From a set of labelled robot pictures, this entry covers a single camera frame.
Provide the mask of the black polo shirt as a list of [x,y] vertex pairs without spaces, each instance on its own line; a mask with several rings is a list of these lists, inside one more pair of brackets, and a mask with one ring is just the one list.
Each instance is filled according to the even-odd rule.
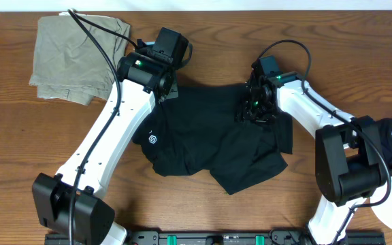
[[132,137],[161,176],[201,170],[232,195],[281,173],[293,151],[293,120],[279,114],[258,125],[235,119],[243,84],[180,87],[175,99],[154,107]]

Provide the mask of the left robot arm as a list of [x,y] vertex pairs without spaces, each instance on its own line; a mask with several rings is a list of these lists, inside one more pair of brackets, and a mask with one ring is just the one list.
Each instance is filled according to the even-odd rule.
[[176,71],[187,63],[155,51],[121,58],[112,92],[80,146],[54,176],[40,173],[32,185],[40,225],[65,235],[66,244],[124,244],[127,230],[103,198],[142,121],[178,96]]

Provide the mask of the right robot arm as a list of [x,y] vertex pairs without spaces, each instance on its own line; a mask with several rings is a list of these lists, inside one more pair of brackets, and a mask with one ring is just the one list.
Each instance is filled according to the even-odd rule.
[[321,199],[308,222],[307,241],[337,244],[359,208],[374,206],[376,189],[389,182],[375,121],[339,110],[296,72],[252,71],[240,120],[274,123],[294,118],[315,142],[315,177]]

